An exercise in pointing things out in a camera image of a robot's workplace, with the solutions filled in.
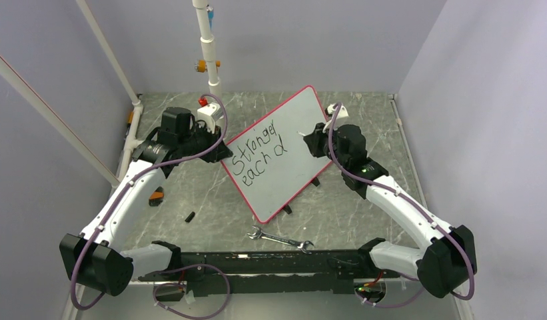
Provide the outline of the red framed whiteboard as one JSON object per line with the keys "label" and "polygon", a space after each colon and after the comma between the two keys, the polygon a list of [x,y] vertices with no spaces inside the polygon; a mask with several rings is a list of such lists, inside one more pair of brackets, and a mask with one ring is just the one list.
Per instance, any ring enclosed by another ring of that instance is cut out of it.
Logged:
{"label": "red framed whiteboard", "polygon": [[330,165],[313,157],[297,133],[310,134],[326,121],[315,88],[307,85],[228,142],[233,156],[221,164],[259,223],[268,223]]}

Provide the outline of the black marker cap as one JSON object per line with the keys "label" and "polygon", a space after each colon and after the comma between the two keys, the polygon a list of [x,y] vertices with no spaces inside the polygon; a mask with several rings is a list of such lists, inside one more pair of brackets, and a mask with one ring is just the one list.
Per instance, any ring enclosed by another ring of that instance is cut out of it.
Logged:
{"label": "black marker cap", "polygon": [[195,217],[196,213],[194,211],[192,211],[188,216],[187,218],[185,219],[185,223],[190,223],[193,218]]}

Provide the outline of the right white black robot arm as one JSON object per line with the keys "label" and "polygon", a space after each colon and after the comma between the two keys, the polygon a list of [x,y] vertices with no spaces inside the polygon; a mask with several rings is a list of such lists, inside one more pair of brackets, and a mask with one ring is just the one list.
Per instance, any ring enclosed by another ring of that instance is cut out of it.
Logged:
{"label": "right white black robot arm", "polygon": [[367,155],[366,139],[356,125],[329,131],[318,123],[302,138],[313,157],[330,159],[350,190],[382,209],[417,245],[404,247],[383,238],[369,241],[358,250],[358,269],[363,275],[394,271],[419,281],[435,297],[472,298],[477,262],[469,228],[453,227],[410,196],[388,170]]}

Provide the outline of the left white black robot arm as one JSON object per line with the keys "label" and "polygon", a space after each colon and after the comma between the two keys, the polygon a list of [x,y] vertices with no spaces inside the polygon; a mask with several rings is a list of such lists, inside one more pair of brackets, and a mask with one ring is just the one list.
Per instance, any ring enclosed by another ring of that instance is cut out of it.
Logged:
{"label": "left white black robot arm", "polygon": [[66,234],[59,249],[72,290],[77,285],[117,296],[132,279],[157,272],[172,280],[182,271],[181,249],[153,241],[125,250],[123,243],[150,197],[180,163],[202,159],[216,163],[232,156],[223,139],[225,108],[209,103],[196,113],[182,107],[163,111],[161,124],[133,151],[116,191],[78,235]]}

